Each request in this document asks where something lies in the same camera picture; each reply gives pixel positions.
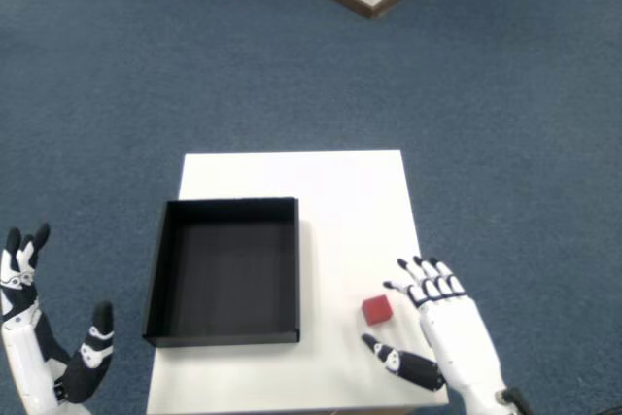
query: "robotic hand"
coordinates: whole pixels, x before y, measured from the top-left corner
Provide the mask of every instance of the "robotic hand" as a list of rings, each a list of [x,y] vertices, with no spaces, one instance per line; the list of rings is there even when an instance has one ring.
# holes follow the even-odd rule
[[[95,307],[92,326],[73,357],[56,342],[33,282],[50,228],[35,236],[9,232],[0,263],[2,339],[17,391],[28,415],[88,415],[81,403],[104,377],[113,352],[113,311]]]
[[[433,391],[447,382],[463,397],[468,415],[530,414],[520,393],[505,387],[499,357],[477,306],[452,271],[436,259],[415,257],[414,262],[397,263],[414,284],[388,281],[384,286],[408,296],[419,310],[421,329],[437,363],[364,334],[363,341],[385,367]]]

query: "white tabletop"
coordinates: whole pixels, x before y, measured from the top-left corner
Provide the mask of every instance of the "white tabletop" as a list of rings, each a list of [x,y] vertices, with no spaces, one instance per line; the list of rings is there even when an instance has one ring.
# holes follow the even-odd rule
[[[371,329],[364,299],[402,278],[419,253],[399,151],[187,154],[180,199],[294,196],[300,216],[297,344],[156,349],[148,414],[433,405],[447,402],[380,364],[360,340],[428,358],[414,307],[388,294],[391,321]]]

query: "black box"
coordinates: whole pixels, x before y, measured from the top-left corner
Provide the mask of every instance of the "black box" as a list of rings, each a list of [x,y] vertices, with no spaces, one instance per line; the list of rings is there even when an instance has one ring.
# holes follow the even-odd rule
[[[169,201],[143,337],[156,347],[300,340],[298,200]]]

